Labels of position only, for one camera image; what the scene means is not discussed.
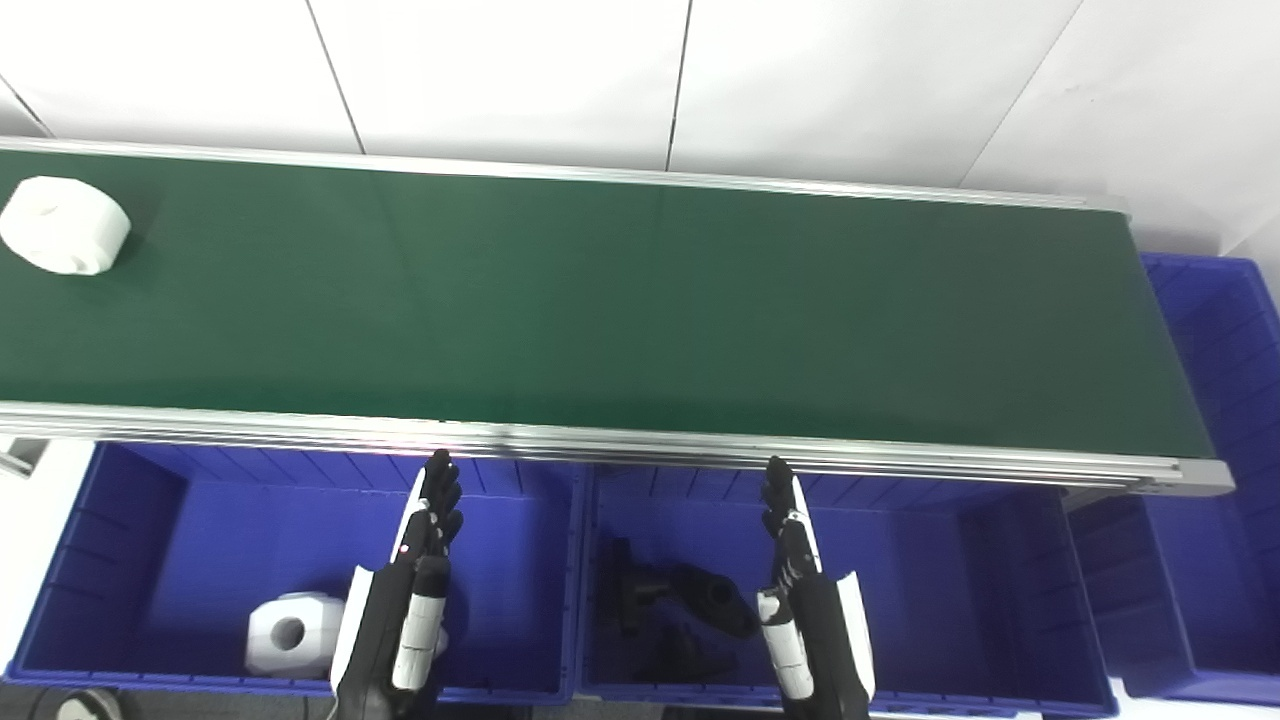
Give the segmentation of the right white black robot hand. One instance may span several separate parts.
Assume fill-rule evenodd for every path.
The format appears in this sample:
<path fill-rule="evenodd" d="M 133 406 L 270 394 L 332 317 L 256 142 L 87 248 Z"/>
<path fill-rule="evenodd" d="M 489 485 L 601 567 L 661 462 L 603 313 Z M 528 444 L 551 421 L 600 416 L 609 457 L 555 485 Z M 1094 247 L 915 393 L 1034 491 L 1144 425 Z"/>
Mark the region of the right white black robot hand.
<path fill-rule="evenodd" d="M 762 520 L 774 556 L 756 615 L 787 719 L 868 719 L 876 673 L 856 573 L 823 569 L 803 484 L 773 456 Z"/>

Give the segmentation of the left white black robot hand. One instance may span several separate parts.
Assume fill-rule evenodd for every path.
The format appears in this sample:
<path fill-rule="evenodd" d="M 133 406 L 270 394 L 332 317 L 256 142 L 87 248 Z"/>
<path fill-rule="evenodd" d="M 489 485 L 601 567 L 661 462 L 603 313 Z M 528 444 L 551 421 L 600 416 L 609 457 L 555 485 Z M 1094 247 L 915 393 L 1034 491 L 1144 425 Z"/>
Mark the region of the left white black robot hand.
<path fill-rule="evenodd" d="M 387 564 L 356 568 L 330 671 L 333 719 L 434 716 L 461 496 L 460 469 L 439 448 L 415 479 Z"/>

